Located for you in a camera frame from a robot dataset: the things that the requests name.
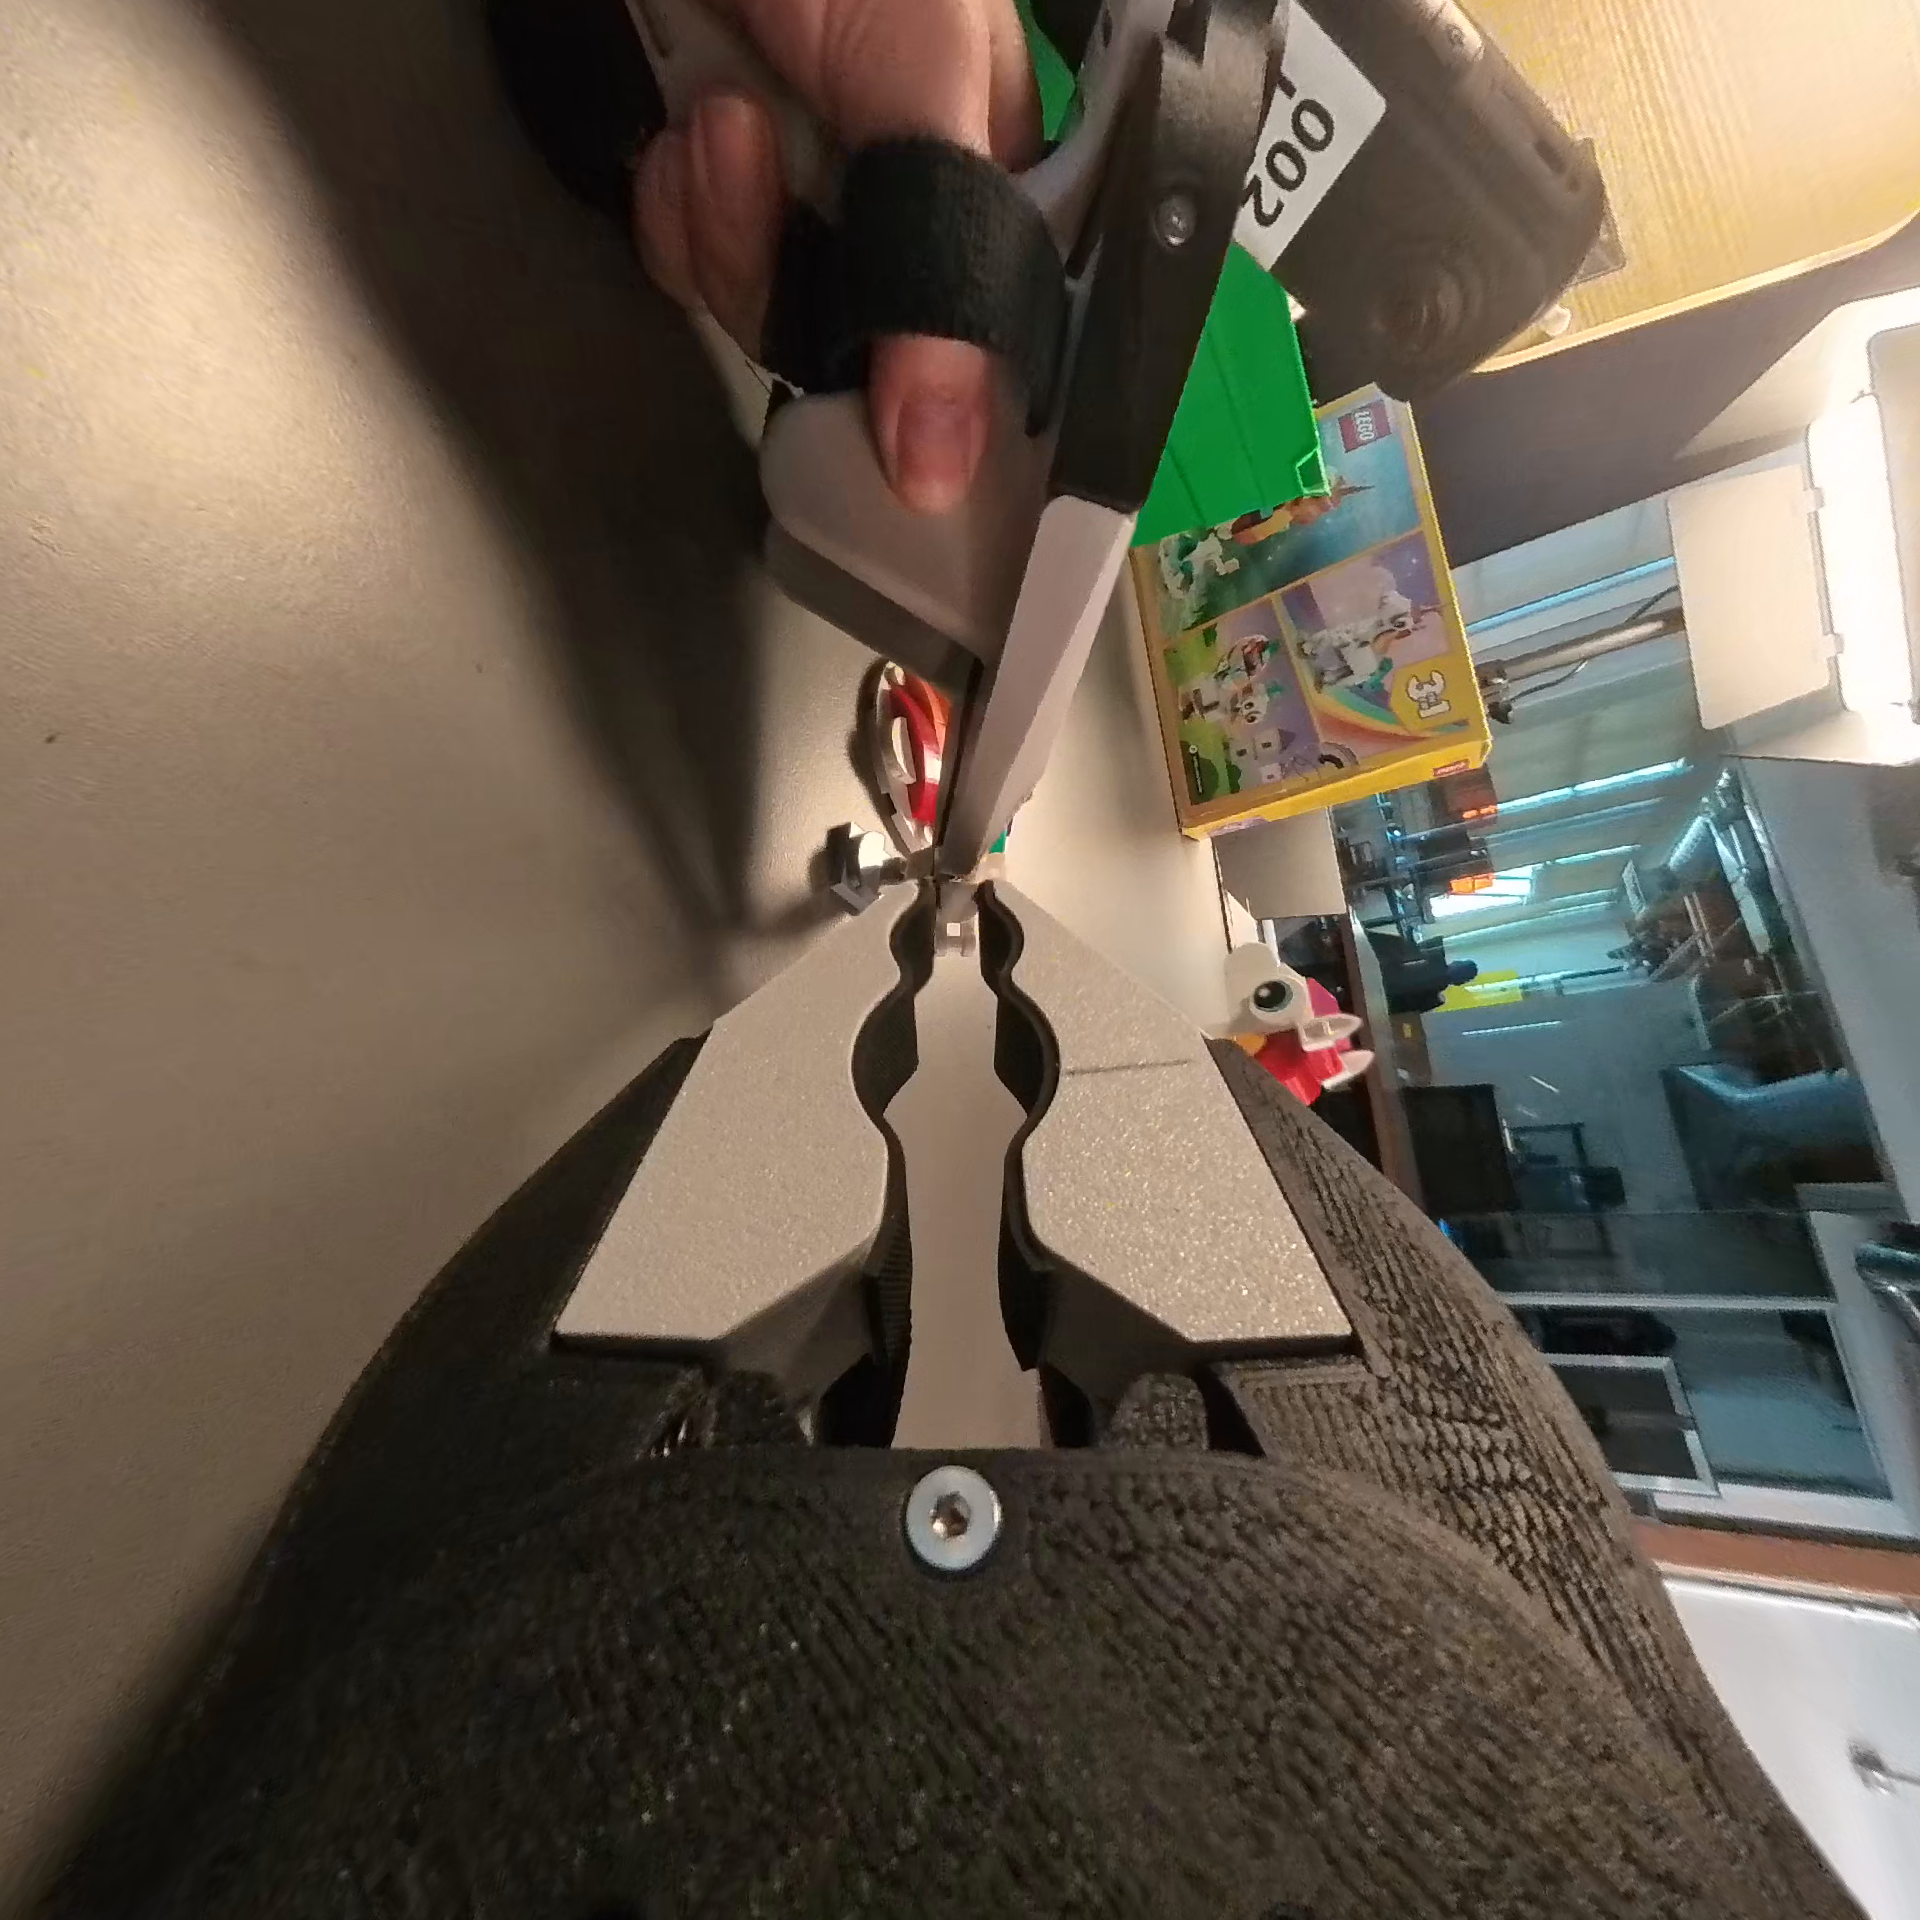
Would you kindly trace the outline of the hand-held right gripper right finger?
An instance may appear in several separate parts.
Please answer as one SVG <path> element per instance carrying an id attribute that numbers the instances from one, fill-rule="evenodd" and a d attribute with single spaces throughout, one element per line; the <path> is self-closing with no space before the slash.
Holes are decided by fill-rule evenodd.
<path id="1" fill-rule="evenodd" d="M 976 918 L 1017 1104 L 997 1209 L 1017 1365 L 1118 1403 L 1154 1374 L 1346 1357 L 1350 1318 L 1202 1029 L 1002 881 Z"/>

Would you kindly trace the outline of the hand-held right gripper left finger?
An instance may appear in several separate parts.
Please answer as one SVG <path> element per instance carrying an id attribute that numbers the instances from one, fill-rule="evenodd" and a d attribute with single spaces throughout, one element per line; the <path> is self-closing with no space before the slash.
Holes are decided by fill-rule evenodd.
<path id="1" fill-rule="evenodd" d="M 908 1213 L 885 1113 L 916 1068 L 923 894 L 881 894 L 700 1039 L 554 1340 L 895 1403 Z"/>

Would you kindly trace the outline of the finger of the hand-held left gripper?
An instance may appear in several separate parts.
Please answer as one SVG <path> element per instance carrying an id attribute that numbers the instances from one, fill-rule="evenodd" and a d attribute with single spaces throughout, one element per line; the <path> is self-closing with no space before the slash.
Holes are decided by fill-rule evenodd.
<path id="1" fill-rule="evenodd" d="M 974 876 L 1042 777 L 1133 532 L 1133 514 L 1082 497 L 1042 503 L 1007 640 L 962 699 L 940 791 L 944 881 Z"/>

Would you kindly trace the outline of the green plastic bin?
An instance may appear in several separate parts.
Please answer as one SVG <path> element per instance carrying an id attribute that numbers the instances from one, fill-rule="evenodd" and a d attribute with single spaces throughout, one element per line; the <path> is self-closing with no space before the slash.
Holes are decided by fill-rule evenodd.
<path id="1" fill-rule="evenodd" d="M 1053 494 L 1133 541 L 1326 485 L 1280 257 L 1386 117 L 1300 5 L 1017 5 L 1066 257 Z"/>

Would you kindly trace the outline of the round rainbow lego build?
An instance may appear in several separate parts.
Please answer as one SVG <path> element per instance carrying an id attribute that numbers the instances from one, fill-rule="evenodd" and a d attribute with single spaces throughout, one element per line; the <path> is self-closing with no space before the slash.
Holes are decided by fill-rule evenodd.
<path id="1" fill-rule="evenodd" d="M 902 855 L 934 848 L 951 699 L 902 660 L 876 660 L 862 680 L 853 759 Z"/>

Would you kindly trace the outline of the white lego unicorn figure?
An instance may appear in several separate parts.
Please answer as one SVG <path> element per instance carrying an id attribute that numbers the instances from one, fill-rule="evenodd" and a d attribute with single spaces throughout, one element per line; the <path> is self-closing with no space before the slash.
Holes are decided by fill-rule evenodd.
<path id="1" fill-rule="evenodd" d="M 1220 981 L 1228 1039 L 1295 1104 L 1314 1105 L 1323 1091 L 1344 1091 L 1374 1068 L 1376 1057 L 1355 1043 L 1358 1017 L 1268 943 L 1228 948 Z"/>

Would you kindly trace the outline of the small white grey lego leg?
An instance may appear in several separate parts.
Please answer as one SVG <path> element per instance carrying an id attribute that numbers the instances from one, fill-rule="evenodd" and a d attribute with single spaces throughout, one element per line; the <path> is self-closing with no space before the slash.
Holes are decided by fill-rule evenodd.
<path id="1" fill-rule="evenodd" d="M 925 883 L 934 890 L 934 951 L 976 955 L 982 948 L 976 883 L 940 876 L 928 852 L 902 852 L 885 831 L 832 826 L 819 848 L 819 881 L 832 909 L 851 918 L 866 913 L 887 890 Z"/>

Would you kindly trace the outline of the yellow lego set box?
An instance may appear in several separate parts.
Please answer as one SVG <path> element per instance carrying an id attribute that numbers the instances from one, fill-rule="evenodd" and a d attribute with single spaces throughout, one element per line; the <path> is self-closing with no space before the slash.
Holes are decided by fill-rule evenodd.
<path id="1" fill-rule="evenodd" d="M 1314 419 L 1326 494 L 1133 553 L 1181 837 L 1492 759 L 1412 405 L 1358 389 Z"/>

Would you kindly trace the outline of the person's left hand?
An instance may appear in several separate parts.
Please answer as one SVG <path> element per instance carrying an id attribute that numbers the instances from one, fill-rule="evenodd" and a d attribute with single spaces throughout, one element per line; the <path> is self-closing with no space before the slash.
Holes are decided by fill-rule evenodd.
<path id="1" fill-rule="evenodd" d="M 934 134 L 1021 172 L 1038 155 L 1038 94 L 1017 6 L 1002 0 L 739 0 L 731 32 L 846 152 Z M 643 273 L 735 350 L 763 344 L 785 172 L 756 94 L 706 89 L 630 172 Z M 967 339 L 881 331 L 866 350 L 876 463 L 915 514 L 951 514 L 993 426 L 993 361 Z"/>

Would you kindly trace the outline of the orange lit screen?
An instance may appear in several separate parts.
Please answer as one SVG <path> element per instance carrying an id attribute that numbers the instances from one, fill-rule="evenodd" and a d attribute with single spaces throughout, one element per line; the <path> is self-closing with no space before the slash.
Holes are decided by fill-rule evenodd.
<path id="1" fill-rule="evenodd" d="M 1433 890 L 1473 898 L 1492 890 L 1492 833 L 1498 826 L 1498 791 L 1492 764 L 1435 777 L 1435 826 L 1428 833 Z"/>

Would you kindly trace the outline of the blue sofa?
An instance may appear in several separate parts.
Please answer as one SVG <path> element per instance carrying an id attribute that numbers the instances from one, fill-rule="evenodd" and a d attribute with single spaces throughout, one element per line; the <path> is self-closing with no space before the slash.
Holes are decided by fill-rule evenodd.
<path id="1" fill-rule="evenodd" d="M 1668 1064 L 1668 1117 L 1704 1213 L 1792 1209 L 1796 1189 L 1882 1184 L 1853 1068 L 1756 1080 L 1736 1064 Z"/>

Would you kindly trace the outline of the light wooden panel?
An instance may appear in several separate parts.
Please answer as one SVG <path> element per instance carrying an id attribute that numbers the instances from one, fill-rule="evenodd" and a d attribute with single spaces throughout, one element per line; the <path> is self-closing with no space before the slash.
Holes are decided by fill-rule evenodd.
<path id="1" fill-rule="evenodd" d="M 1914 213 L 1912 0 L 1483 0 L 1464 14 L 1561 128 L 1591 140 L 1619 245 L 1619 266 L 1558 300 L 1558 331 L 1519 331 L 1483 372 L 1850 262 Z"/>

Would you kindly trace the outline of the white ceiling light fixture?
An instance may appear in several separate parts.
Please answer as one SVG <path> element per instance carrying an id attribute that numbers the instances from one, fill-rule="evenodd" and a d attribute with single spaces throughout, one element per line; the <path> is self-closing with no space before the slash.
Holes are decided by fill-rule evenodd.
<path id="1" fill-rule="evenodd" d="M 1700 728 L 1739 759 L 1920 759 L 1920 292 L 1818 319 L 1668 494 Z"/>

